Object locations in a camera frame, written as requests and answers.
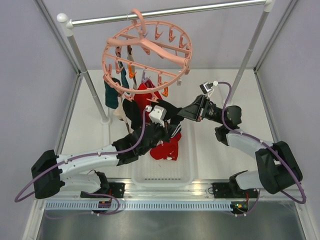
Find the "black sock white stripes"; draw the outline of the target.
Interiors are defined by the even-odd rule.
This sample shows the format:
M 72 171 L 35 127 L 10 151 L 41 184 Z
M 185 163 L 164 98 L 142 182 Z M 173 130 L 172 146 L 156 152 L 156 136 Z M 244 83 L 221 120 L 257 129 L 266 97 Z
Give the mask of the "black sock white stripes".
M 165 100 L 158 100 L 157 106 L 161 106 L 166 109 L 166 114 L 164 117 L 164 121 L 169 121 L 169 124 L 180 124 L 180 132 L 182 130 L 181 121 L 184 120 L 183 117 L 178 116 L 178 112 L 182 109 L 181 107 L 176 107 L 173 104 L 165 101 Z

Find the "pink round clip hanger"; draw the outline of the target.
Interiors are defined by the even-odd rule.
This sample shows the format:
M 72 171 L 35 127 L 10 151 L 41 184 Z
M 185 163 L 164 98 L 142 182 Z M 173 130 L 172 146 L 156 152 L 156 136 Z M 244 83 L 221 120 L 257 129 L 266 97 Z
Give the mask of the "pink round clip hanger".
M 146 27 L 146 31 L 147 31 L 146 37 L 150 41 L 154 41 L 155 40 L 155 33 L 159 33 L 161 36 L 157 39 L 158 42 L 164 43 L 164 44 L 171 44 L 172 46 L 175 46 L 175 47 L 177 47 L 179 45 L 179 41 L 180 41 L 180 37 L 181 37 L 179 31 L 176 31 L 176 30 L 172 31 L 172 34 L 175 37 L 175 39 L 174 39 L 174 41 L 169 42 L 170 28 L 168 26 L 161 25 L 161 24 L 159 24 L 158 26 L 147 24 L 145 27 Z M 146 53 L 141 47 L 139 47 L 137 45 L 133 45 L 133 46 L 131 46 L 131 48 L 132 48 L 131 54 L 132 54 L 134 62 L 137 62 L 139 64 L 142 64 L 142 65 L 145 65 L 148 67 L 159 69 L 162 72 L 167 72 L 167 73 L 171 73 L 171 74 L 175 74 L 175 75 L 179 74 L 179 72 L 182 69 L 181 66 L 179 66 L 173 62 L 170 62 L 167 59 L 160 58 L 153 51 L 150 53 Z M 145 91 L 156 88 L 160 85 L 163 85 L 163 84 L 170 82 L 172 80 L 172 78 L 170 76 L 159 75 L 156 72 L 153 72 L 150 70 L 144 70 L 144 69 L 136 67 L 134 65 L 133 66 L 134 66 L 135 72 L 136 72 L 136 74 L 135 74 L 136 81 L 140 84 L 142 84 L 142 83 L 146 84 L 148 80 L 151 80 L 151 84 L 148 84 L 144 89 L 141 89 L 139 87 L 134 88 L 133 84 L 129 84 L 129 88 L 125 88 L 122 86 L 122 83 L 120 81 L 119 82 L 114 81 L 113 78 L 116 75 L 120 75 L 121 70 L 122 70 L 122 68 L 119 67 L 118 61 L 122 62 L 124 68 L 126 69 L 127 77 L 130 79 L 129 68 L 128 68 L 129 65 L 126 62 L 127 56 L 128 56 L 127 46 L 122 46 L 120 53 L 116 53 L 114 47 L 106 47 L 105 46 L 103 53 L 102 53 L 101 65 L 102 65 L 102 70 L 103 70 L 103 80 L 106 81 L 109 86 L 114 88 L 120 96 L 123 96 L 125 99 L 127 99 L 129 101 L 134 100 L 135 96 L 137 96 L 137 95 L 147 94 L 147 95 L 151 95 L 148 98 L 148 100 L 150 100 L 152 102 L 157 102 L 160 97 L 167 97 L 169 95 L 169 86 L 167 88 L 160 89 L 160 90 L 155 91 L 153 93 L 146 93 Z

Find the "cream brown sock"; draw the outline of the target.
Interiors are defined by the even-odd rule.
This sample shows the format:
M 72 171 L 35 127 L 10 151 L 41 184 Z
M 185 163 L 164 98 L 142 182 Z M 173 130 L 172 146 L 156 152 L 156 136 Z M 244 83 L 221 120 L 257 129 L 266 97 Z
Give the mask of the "cream brown sock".
M 132 56 L 132 47 L 131 45 L 127 46 L 127 60 L 129 61 L 134 61 L 133 56 Z M 135 77 L 135 67 L 132 65 L 128 66 L 128 70 L 129 70 L 129 78 L 133 80 L 133 87 L 136 89 L 137 88 L 137 81 L 136 81 L 136 77 Z

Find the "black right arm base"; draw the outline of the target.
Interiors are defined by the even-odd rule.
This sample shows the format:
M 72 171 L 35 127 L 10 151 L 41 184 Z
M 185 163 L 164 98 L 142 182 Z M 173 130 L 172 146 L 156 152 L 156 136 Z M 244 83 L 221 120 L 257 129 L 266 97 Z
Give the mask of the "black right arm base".
M 236 177 L 246 171 L 238 172 L 229 177 L 228 182 L 213 182 L 212 192 L 216 199 L 256 199 L 258 191 L 253 188 L 240 189 L 236 182 Z

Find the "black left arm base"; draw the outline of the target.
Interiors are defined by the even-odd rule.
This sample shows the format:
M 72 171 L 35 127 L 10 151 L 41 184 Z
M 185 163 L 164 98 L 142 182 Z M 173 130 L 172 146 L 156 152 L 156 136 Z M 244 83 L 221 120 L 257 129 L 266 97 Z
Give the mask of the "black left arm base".
M 123 198 L 125 193 L 125 184 L 123 182 L 109 182 L 106 175 L 100 171 L 94 171 L 93 174 L 98 177 L 100 184 L 98 190 L 93 193 L 85 191 L 80 192 L 81 198 L 106 198 L 107 195 L 115 198 Z

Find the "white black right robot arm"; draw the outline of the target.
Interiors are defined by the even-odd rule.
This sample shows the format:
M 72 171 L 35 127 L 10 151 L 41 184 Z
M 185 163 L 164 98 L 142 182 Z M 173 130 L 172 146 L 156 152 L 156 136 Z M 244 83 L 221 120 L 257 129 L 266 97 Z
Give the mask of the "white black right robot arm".
M 207 119 L 220 123 L 221 126 L 214 129 L 216 139 L 255 160 L 257 170 L 245 170 L 229 178 L 228 192 L 231 196 L 239 198 L 248 189 L 264 189 L 276 194 L 302 181 L 303 174 L 286 142 L 263 141 L 242 132 L 239 128 L 242 109 L 239 106 L 219 108 L 201 94 L 190 105 L 183 107 L 178 115 L 195 122 Z

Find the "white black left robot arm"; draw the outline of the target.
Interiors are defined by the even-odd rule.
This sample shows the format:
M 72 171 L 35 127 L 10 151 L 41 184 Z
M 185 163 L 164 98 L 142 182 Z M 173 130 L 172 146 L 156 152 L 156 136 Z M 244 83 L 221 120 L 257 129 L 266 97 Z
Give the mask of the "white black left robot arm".
M 73 155 L 57 155 L 45 151 L 31 168 L 36 199 L 53 197 L 64 189 L 67 179 L 82 172 L 118 167 L 135 162 L 154 149 L 159 142 L 167 143 L 182 130 L 181 124 L 145 124 L 125 137 L 98 150 Z

